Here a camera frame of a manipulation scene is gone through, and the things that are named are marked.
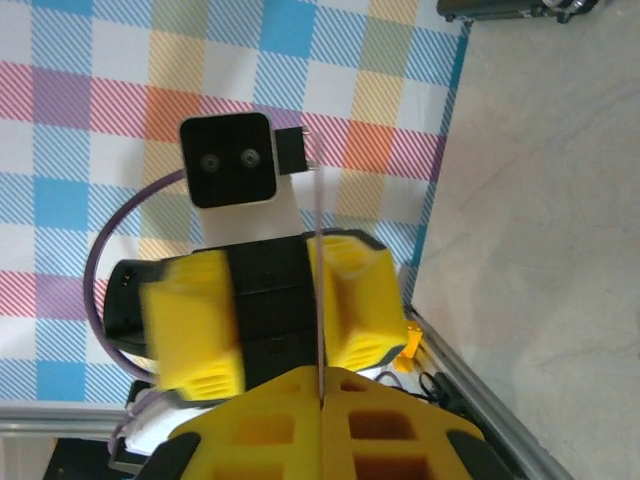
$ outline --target black plastic part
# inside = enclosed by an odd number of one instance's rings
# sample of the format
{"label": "black plastic part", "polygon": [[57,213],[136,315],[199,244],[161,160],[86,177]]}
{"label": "black plastic part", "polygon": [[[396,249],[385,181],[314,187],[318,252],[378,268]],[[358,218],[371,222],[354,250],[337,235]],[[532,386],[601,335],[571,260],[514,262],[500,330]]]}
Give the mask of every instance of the black plastic part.
{"label": "black plastic part", "polygon": [[[180,143],[189,196],[196,207],[213,208],[269,200],[277,193],[274,135],[259,112],[194,117],[182,122]],[[248,167],[241,158],[252,150],[259,157]],[[215,171],[203,168],[213,155]]]}
{"label": "black plastic part", "polygon": [[439,0],[436,8],[438,14],[445,18],[453,16],[479,20],[496,16],[521,18],[521,12],[528,12],[536,7],[547,8],[541,0]]}
{"label": "black plastic part", "polygon": [[195,432],[167,440],[149,457],[136,480],[180,480],[199,444],[200,435]]}
{"label": "black plastic part", "polygon": [[489,428],[483,417],[467,402],[458,391],[449,377],[438,372],[433,376],[437,405],[448,412],[454,413],[477,426],[485,437],[485,440],[494,449],[514,476],[526,478],[522,468],[493,429]]}
{"label": "black plastic part", "polygon": [[49,466],[42,480],[123,480],[131,475],[107,466],[106,442],[61,438],[56,442]]}
{"label": "black plastic part", "polygon": [[119,438],[109,458],[109,468],[118,472],[136,475],[142,470],[142,466],[149,459],[146,455],[138,455],[127,451],[124,438]]}
{"label": "black plastic part", "polygon": [[391,348],[384,357],[382,357],[382,360],[380,360],[375,365],[363,368],[363,370],[369,370],[370,368],[384,367],[389,365],[393,361],[393,359],[396,358],[402,350],[404,350],[404,347],[406,347],[406,345],[396,345],[395,347]]}
{"label": "black plastic part", "polygon": [[225,247],[233,283],[245,388],[317,365],[315,290],[299,235]]}
{"label": "black plastic part", "polygon": [[304,151],[303,132],[302,127],[283,128],[275,131],[280,175],[291,175],[309,170]]}
{"label": "black plastic part", "polygon": [[[556,8],[565,9],[574,0],[563,0]],[[437,11],[447,21],[455,18],[473,20],[498,20],[525,17],[556,17],[559,23],[567,23],[575,15],[590,12],[601,0],[588,0],[576,12],[557,13],[541,0],[439,0]]]}
{"label": "black plastic part", "polygon": [[111,272],[104,297],[103,329],[114,347],[147,357],[139,288],[160,280],[164,261],[122,260]]}
{"label": "black plastic part", "polygon": [[488,443],[457,430],[447,432],[447,438],[473,480],[514,480]]}
{"label": "black plastic part", "polygon": [[[302,234],[304,239],[314,237],[316,232],[305,232]],[[345,237],[356,237],[361,240],[362,243],[370,247],[375,251],[386,250],[387,247],[384,243],[379,242],[376,238],[372,237],[368,233],[362,230],[345,230],[343,228],[325,228],[322,230],[322,235],[341,235]]]}

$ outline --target table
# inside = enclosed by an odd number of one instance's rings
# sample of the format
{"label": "table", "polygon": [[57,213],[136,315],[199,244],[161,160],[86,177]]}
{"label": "table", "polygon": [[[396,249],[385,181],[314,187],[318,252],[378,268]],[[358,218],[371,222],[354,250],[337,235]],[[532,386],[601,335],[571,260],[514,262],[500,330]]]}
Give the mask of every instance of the table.
{"label": "table", "polygon": [[[88,329],[83,265],[118,206],[181,168],[177,127],[190,115],[259,110],[275,128],[320,132],[325,225],[388,244],[410,298],[468,36],[435,0],[1,0],[0,10],[2,405],[82,418],[121,408],[131,378]],[[312,174],[294,177],[308,228],[311,187]],[[116,233],[101,294],[119,259],[202,241],[184,184]]]}
{"label": "table", "polygon": [[413,298],[581,480],[640,477],[639,22],[473,26]]}

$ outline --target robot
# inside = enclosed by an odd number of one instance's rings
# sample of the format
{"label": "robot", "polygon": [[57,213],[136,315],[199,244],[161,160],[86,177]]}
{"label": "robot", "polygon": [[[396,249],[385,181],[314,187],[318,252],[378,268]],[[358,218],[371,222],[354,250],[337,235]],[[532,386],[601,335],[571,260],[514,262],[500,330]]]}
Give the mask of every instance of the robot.
{"label": "robot", "polygon": [[[206,248],[119,262],[99,326],[85,291],[103,346],[155,365],[112,355],[146,380],[132,386],[112,466],[139,480],[514,478],[442,377],[412,395],[357,373],[411,368],[420,339],[389,249],[321,226],[321,140],[256,112],[189,118],[180,140],[185,170],[170,181],[186,176]],[[317,177],[315,231],[294,174]]]}

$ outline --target black cable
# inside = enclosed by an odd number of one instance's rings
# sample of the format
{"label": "black cable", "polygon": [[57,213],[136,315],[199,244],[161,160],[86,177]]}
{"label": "black cable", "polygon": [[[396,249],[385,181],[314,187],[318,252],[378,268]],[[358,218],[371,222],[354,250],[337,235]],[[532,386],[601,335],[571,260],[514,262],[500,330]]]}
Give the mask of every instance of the black cable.
{"label": "black cable", "polygon": [[[423,380],[422,380],[423,375],[429,379],[429,382],[431,383],[433,390],[429,389],[423,383]],[[418,376],[418,384],[420,385],[420,388],[424,392],[425,396],[429,398],[429,401],[431,403],[437,403],[440,400],[440,395],[438,394],[437,387],[436,387],[437,384],[436,384],[435,378],[433,378],[433,375],[431,375],[428,372],[420,372],[420,375]]]}
{"label": "black cable", "polygon": [[419,398],[420,400],[424,400],[427,403],[431,403],[431,400],[429,399],[429,397],[427,397],[426,395],[422,395],[421,393],[411,393],[410,391],[405,390],[402,387],[396,387],[395,385],[391,385],[391,388],[393,388],[394,390],[398,390],[399,392],[406,393],[407,395],[411,395],[414,398]]}

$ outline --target gray surface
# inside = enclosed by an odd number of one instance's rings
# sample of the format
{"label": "gray surface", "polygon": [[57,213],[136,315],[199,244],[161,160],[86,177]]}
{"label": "gray surface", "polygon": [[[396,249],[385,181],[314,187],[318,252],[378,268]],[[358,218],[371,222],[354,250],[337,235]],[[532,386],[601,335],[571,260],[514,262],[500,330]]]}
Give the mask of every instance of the gray surface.
{"label": "gray surface", "polygon": [[640,478],[640,3],[477,23],[414,305],[578,479]]}

